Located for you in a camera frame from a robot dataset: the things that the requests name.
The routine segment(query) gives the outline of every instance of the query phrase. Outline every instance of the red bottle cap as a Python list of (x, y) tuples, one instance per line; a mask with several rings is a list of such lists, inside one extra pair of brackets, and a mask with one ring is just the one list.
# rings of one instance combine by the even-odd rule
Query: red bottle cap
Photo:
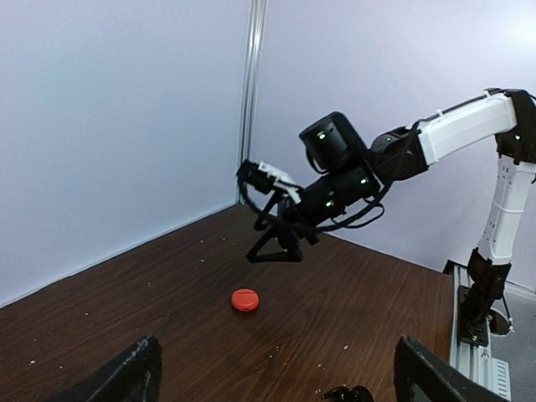
[(239, 289), (233, 293), (231, 302), (239, 312), (252, 312), (259, 306), (259, 295), (251, 289)]

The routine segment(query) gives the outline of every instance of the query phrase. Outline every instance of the light purple wall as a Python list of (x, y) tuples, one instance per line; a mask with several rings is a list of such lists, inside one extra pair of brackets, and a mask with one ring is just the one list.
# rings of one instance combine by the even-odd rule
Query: light purple wall
[(0, 3), (0, 306), (235, 201), (248, 18)]
[[(370, 144), (378, 134), (480, 95), (485, 87), (536, 93), (534, 4), (271, 0), (252, 157), (310, 183), (317, 176), (297, 134), (330, 111), (345, 113)], [(434, 270), (447, 259), (466, 263), (492, 200), (494, 149), (490, 138), (396, 184), (379, 222), (338, 235)], [(536, 189), (511, 274), (532, 289), (535, 228)]]

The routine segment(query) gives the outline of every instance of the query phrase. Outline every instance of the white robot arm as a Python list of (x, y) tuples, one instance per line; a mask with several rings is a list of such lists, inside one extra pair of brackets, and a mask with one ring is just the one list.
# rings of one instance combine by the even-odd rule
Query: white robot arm
[[(511, 131), (517, 125), (512, 98), (503, 93), (490, 95), (485, 91), (482, 99), (437, 114), (433, 120), (418, 125), (428, 166), (484, 138)], [(494, 265), (506, 265), (512, 259), (513, 243), (535, 174), (534, 163), (516, 164), (513, 157), (506, 155), (498, 159), (495, 195), (477, 246), (480, 255)]]
[[(503, 297), (519, 222), (536, 177), (536, 106), (531, 97), (524, 90), (485, 90), (482, 96), (378, 136), (369, 149), (342, 114), (332, 113), (300, 134), (307, 159), (322, 177), (299, 190), (281, 170), (265, 162), (245, 161), (238, 173), (241, 190), (249, 183), (262, 187), (264, 193), (271, 186), (279, 191), (263, 211), (242, 192), (260, 215), (255, 228), (266, 228), (260, 223), (263, 219), (272, 223), (261, 240), (264, 243), (255, 245), (255, 253), (248, 258), (255, 262), (256, 252), (270, 237), (276, 237), (285, 251), (299, 250), (297, 241), (303, 237), (314, 244), (317, 239), (310, 228), (318, 233), (345, 227), (343, 222), (317, 227), (344, 214), (345, 207), (373, 197), (363, 210), (367, 213), (380, 205), (393, 181), (423, 173), (453, 152), (495, 136), (497, 186), (484, 233), (467, 266), (474, 284), (461, 289), (458, 322), (461, 341), (487, 345), (487, 315), (494, 301)], [(264, 178), (268, 183), (259, 186)], [(378, 182), (384, 184), (381, 191)], [(281, 194), (288, 184), (292, 193)], [(278, 216), (274, 218), (267, 212), (276, 204)], [(301, 260), (299, 253), (294, 256), (292, 260)]]

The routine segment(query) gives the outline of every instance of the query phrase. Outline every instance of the wooden table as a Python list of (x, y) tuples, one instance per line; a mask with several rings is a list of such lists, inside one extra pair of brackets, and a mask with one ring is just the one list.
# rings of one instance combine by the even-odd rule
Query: wooden table
[[(447, 359), (449, 276), (329, 236), (301, 264), (251, 265), (254, 220), (227, 209), (0, 310), (0, 399), (41, 400), (146, 334), (162, 402), (308, 402), (343, 383), (394, 401), (400, 336)], [(231, 308), (241, 287), (258, 311)]]

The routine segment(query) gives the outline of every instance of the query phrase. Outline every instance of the black plastic piece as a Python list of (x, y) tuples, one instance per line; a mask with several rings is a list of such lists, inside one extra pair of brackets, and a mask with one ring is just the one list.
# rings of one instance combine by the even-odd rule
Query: black plastic piece
[(487, 331), (487, 315), (496, 300), (504, 295), (506, 278), (512, 264), (493, 265), (474, 249), (467, 265), (467, 271), (474, 283), (471, 289), (460, 296), (458, 314), (458, 339), (478, 345), (487, 345), (488, 339), (482, 337)]
[(368, 160), (383, 184), (391, 180), (412, 178), (428, 170), (425, 154), (419, 141), (410, 142), (410, 147), (405, 155), (400, 155), (408, 146), (410, 138), (418, 134), (419, 131), (416, 128), (409, 130), (405, 127), (399, 127), (378, 136), (373, 141), (368, 150)]
[(155, 337), (149, 336), (46, 402), (158, 402), (161, 381), (162, 348)]
[(417, 388), (432, 402), (505, 402), (458, 373), (413, 338), (401, 338), (394, 354), (394, 389), (398, 402), (417, 399)]
[(454, 275), (454, 267), (456, 265), (460, 265), (460, 264), (457, 264), (453, 260), (447, 260), (445, 264), (445, 268), (443, 268), (443, 273), (447, 275)]
[(332, 398), (333, 402), (374, 402), (370, 391), (358, 385), (352, 389), (337, 387), (322, 395), (322, 399)]
[(487, 346), (489, 344), (487, 320), (471, 320), (461, 309), (469, 291), (469, 287), (458, 287), (458, 306), (460, 306), (460, 311), (458, 312), (458, 323), (456, 326), (458, 331), (457, 339), (459, 342), (469, 343), (475, 346)]
[(275, 179), (268, 178), (266, 173), (261, 172), (259, 163), (254, 163), (247, 159), (242, 162), (236, 175), (263, 194), (268, 194), (274, 187)]
[(339, 111), (324, 116), (299, 134), (312, 158), (326, 172), (349, 165), (362, 166), (372, 176), (366, 160), (367, 146), (348, 118)]
[(508, 132), (497, 134), (497, 152), (520, 162), (536, 163), (536, 106), (526, 90), (489, 90), (512, 99), (517, 125)]
[[(282, 251), (259, 255), (259, 252), (272, 239), (277, 239)], [(300, 240), (292, 230), (271, 226), (255, 243), (245, 258), (251, 263), (301, 262), (303, 261), (303, 253), (300, 250), (299, 242)]]

